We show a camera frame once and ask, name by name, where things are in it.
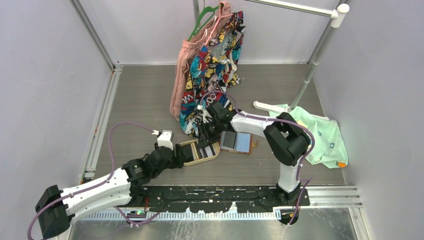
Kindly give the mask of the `beige oval card tray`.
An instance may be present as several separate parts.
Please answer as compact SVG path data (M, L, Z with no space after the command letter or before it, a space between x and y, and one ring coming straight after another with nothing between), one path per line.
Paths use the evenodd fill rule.
M188 167L214 160L220 153L220 145L215 142L209 146L199 147L198 140L190 140L180 144L183 166Z

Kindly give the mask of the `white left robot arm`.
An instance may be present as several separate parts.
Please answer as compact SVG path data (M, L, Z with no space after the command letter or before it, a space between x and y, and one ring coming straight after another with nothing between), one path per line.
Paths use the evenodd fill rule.
M66 189L57 185L46 188L35 205L35 221L39 223L42 238L56 237L76 221L99 210L128 203L141 206L146 200L145 184L166 169L181 169L195 157L189 144L176 144L175 149L158 146L109 175Z

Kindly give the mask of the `brown leather card holder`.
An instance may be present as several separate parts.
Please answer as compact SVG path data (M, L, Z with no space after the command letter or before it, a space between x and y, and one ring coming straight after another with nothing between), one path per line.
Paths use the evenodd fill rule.
M247 155L250 155L252 149L256 148L258 144L259 142L253 139L252 134L232 131L224 131L219 141L221 150Z

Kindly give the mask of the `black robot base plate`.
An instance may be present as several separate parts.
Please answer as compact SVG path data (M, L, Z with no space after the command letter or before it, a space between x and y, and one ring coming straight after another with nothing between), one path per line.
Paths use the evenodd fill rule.
M275 186L145 186L126 207L140 207L152 212L226 213L235 206L237 213L267 213L276 207L309 206L308 192L284 200Z

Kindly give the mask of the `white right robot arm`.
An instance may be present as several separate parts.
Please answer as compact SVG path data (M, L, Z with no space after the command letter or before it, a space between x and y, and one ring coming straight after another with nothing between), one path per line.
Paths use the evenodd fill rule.
M202 122L198 124L198 145L203 148L217 142L223 132L246 133L266 139L279 161L276 197L283 205L291 205L301 191L302 162L312 151L315 139L304 126L296 123L287 112L277 117L249 114L224 107L215 101L209 106L198 105Z

